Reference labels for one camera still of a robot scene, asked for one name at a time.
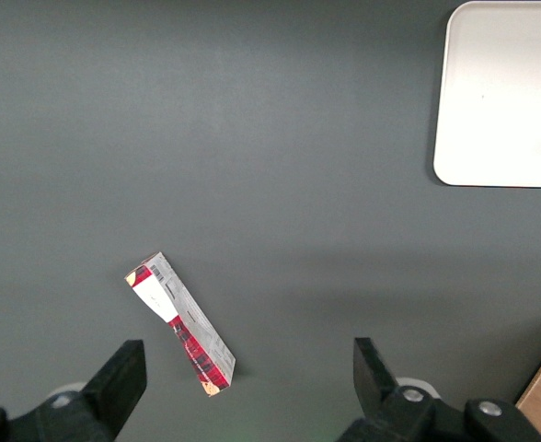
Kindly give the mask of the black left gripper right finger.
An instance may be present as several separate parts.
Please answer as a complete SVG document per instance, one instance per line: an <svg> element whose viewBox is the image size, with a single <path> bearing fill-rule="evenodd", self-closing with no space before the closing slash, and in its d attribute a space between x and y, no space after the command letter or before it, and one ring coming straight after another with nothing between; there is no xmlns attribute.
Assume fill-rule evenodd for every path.
<svg viewBox="0 0 541 442"><path fill-rule="evenodd" d="M459 411L422 387L400 384L370 338L354 340L353 384L363 418L340 441L541 441L509 402L474 399Z"/></svg>

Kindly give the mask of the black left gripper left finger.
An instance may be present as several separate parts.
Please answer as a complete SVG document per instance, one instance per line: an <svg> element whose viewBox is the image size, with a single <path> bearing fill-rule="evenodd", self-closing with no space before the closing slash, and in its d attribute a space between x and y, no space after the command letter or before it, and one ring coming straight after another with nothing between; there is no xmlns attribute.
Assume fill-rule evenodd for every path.
<svg viewBox="0 0 541 442"><path fill-rule="evenodd" d="M113 441L146 385L144 342L128 340L80 391L56 393L14 419L0 407L0 441Z"/></svg>

